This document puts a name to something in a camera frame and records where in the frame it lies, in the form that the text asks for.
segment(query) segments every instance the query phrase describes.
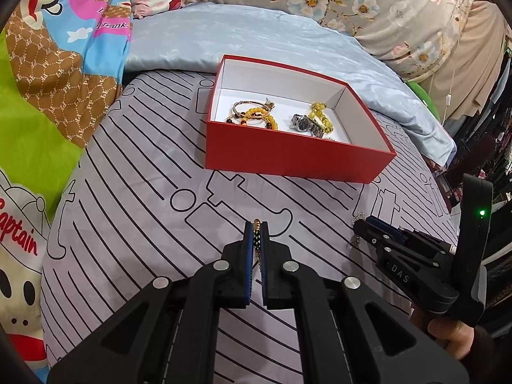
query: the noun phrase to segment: watch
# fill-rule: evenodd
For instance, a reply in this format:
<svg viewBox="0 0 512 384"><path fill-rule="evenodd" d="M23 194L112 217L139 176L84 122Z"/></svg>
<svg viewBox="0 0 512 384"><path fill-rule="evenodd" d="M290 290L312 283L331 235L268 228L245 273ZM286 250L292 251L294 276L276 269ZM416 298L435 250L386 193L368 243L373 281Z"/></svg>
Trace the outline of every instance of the watch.
<svg viewBox="0 0 512 384"><path fill-rule="evenodd" d="M308 116L295 114L291 119L291 123L298 132L310 132L313 136L320 139L324 136L324 129L321 125L308 118Z"/></svg>

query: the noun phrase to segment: silver rivet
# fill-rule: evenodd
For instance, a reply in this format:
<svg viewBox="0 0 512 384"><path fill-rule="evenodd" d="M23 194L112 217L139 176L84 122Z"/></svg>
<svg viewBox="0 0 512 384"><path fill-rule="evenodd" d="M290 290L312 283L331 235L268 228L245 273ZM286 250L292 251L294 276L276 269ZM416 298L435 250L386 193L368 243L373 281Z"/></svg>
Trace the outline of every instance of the silver rivet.
<svg viewBox="0 0 512 384"><path fill-rule="evenodd" d="M229 263L226 260L217 260L213 263L213 268L217 271L224 271L229 268Z"/></svg>
<svg viewBox="0 0 512 384"><path fill-rule="evenodd" d="M361 285L361 280L359 280L357 277L347 277L345 280L343 280L343 284L349 289L358 289Z"/></svg>
<svg viewBox="0 0 512 384"><path fill-rule="evenodd" d="M169 285L169 279L167 277L157 277L153 280L153 287L155 289L165 289Z"/></svg>
<svg viewBox="0 0 512 384"><path fill-rule="evenodd" d="M299 269L299 263L297 263L297 261L286 261L283 263L283 268L286 271L291 271L293 273Z"/></svg>

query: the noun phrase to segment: light blue blanket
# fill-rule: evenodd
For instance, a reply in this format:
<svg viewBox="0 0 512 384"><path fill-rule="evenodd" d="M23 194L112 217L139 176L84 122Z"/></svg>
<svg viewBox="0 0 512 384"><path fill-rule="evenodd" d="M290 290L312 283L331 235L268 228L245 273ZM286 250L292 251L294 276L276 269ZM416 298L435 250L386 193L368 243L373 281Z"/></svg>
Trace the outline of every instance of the light blue blanket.
<svg viewBox="0 0 512 384"><path fill-rule="evenodd" d="M225 53L286 63L349 83L369 108L399 122L420 153L441 166L455 149L398 75L355 38L280 11L198 3L134 20L124 70L215 73Z"/></svg>

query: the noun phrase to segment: cartoon blanket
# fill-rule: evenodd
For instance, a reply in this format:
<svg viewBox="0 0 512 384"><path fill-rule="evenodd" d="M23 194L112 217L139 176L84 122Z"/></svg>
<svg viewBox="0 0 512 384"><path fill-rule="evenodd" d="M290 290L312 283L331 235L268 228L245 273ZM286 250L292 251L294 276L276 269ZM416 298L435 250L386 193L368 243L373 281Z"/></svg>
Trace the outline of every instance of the cartoon blanket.
<svg viewBox="0 0 512 384"><path fill-rule="evenodd" d="M34 370L55 209L119 92L130 0L21 0L0 34L0 323Z"/></svg>

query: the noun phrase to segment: open box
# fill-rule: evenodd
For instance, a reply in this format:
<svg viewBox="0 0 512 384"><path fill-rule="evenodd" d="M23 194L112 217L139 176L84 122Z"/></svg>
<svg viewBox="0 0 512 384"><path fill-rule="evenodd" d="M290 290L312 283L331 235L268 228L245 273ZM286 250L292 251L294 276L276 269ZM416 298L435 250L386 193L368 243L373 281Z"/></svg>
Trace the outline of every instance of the open box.
<svg viewBox="0 0 512 384"><path fill-rule="evenodd" d="M275 104L278 130L263 121L229 124L238 101ZM322 102L334 131L325 137L300 133L294 114L308 115ZM240 105L247 111L256 105ZM232 172L370 183L396 152L350 86L329 76L265 60L225 55L213 87L206 123L206 167Z"/></svg>

